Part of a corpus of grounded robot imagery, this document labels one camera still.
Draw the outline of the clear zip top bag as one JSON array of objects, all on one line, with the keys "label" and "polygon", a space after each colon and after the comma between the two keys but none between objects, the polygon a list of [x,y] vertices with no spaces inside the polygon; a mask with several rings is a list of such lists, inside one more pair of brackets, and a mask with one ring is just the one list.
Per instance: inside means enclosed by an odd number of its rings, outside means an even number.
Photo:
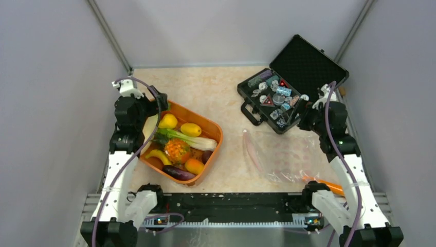
[{"label": "clear zip top bag", "polygon": [[252,170],[275,184],[309,181],[338,184],[338,177],[320,149],[315,134],[278,135],[266,131],[242,131],[244,159]]}]

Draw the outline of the white radish with leaves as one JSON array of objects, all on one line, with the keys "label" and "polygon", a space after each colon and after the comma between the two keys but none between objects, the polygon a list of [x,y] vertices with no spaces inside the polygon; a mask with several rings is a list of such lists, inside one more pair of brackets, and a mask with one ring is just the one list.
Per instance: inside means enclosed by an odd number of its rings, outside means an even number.
[{"label": "white radish with leaves", "polygon": [[147,149],[150,147],[150,145],[152,144],[152,139],[154,138],[153,131],[154,131],[157,123],[158,123],[158,115],[157,114],[154,116],[148,117],[147,120],[145,121],[145,124],[143,127],[144,142],[146,142],[146,140],[149,137],[151,137],[151,140],[147,142],[145,147],[142,149],[140,155],[143,155],[147,151]]}]

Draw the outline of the yellow bell pepper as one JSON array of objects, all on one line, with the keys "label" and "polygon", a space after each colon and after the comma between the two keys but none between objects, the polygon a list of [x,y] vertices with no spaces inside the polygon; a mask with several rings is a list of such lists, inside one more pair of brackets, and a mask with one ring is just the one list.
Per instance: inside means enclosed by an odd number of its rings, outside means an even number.
[{"label": "yellow bell pepper", "polygon": [[160,129],[174,129],[178,124],[177,118],[171,114],[167,113],[160,120],[158,127]]}]

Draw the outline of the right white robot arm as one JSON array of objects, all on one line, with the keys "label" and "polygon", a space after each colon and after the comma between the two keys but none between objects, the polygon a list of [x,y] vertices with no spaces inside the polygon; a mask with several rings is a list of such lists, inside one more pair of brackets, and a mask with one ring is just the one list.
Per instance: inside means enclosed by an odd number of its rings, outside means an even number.
[{"label": "right white robot arm", "polygon": [[339,178],[345,203],[321,182],[305,185],[301,204],[308,212],[320,211],[339,237],[340,246],[400,246],[399,226],[392,226],[377,203],[365,174],[357,141],[347,133],[348,112],[341,102],[314,104],[298,100],[292,117],[301,130],[319,136],[320,148]]}]

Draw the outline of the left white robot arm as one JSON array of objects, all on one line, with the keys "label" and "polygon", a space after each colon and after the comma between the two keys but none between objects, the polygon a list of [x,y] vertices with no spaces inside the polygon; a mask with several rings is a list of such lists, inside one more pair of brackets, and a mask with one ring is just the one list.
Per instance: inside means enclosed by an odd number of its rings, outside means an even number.
[{"label": "left white robot arm", "polygon": [[138,230],[149,211],[158,213],[165,199],[143,191],[126,204],[133,171],[141,151],[157,131],[161,113],[168,109],[167,95],[148,86],[149,100],[139,90],[122,93],[115,102],[115,129],[110,139],[108,168],[97,207],[80,234],[88,246],[136,246]]}]

